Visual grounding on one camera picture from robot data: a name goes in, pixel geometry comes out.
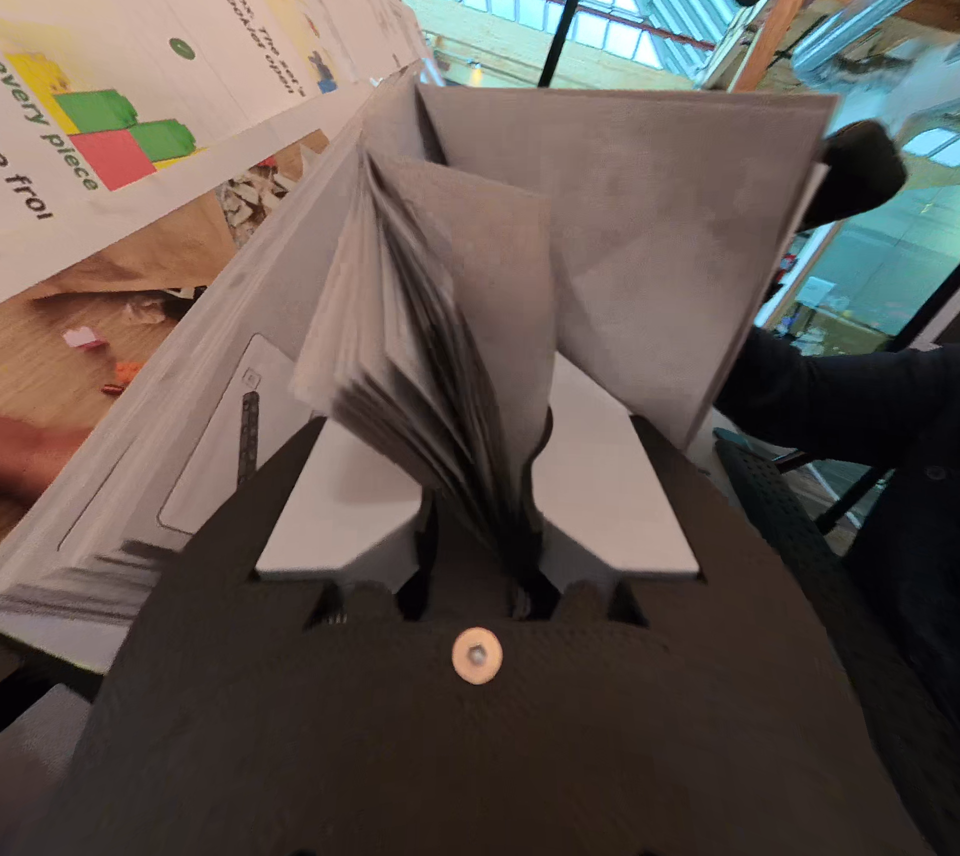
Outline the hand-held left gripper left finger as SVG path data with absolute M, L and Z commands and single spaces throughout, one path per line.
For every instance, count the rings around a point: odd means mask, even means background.
M 255 562 L 266 586 L 323 583 L 346 595 L 378 586 L 392 598 L 421 570 L 418 540 L 431 499 L 422 486 L 369 444 L 328 417 Z

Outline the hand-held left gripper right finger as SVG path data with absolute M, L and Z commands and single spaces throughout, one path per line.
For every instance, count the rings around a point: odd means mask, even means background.
M 693 580 L 701 566 L 626 407 L 561 354 L 517 389 L 517 591 L 546 618 L 571 586 Z

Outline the thick lego instruction booklet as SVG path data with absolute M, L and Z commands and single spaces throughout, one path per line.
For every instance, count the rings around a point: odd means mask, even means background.
M 518 587 L 518 388 L 560 354 L 686 450 L 819 187 L 815 94 L 383 84 L 2 544 L 2 634 L 106 672 L 330 418 Z

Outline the person's right forearm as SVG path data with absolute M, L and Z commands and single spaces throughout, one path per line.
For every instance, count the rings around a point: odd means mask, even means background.
M 816 458 L 958 477 L 959 347 L 810 357 L 753 327 L 715 408 Z

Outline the black perforated mat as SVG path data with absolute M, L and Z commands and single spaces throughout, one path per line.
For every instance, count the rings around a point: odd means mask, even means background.
M 715 429 L 714 450 L 750 524 L 780 556 L 822 623 L 861 707 L 870 742 L 936 854 L 959 853 L 958 733 L 773 463 Z

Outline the person's dark clothing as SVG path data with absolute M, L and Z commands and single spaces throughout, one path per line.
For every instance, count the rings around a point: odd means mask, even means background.
M 949 722 L 959 723 L 958 423 L 908 444 L 851 548 L 846 573 Z

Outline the wooden ceiling post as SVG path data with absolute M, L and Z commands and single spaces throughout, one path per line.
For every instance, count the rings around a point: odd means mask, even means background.
M 755 34 L 747 54 L 730 82 L 727 92 L 756 91 L 772 63 L 778 47 L 808 0 L 772 0 L 770 11 Z

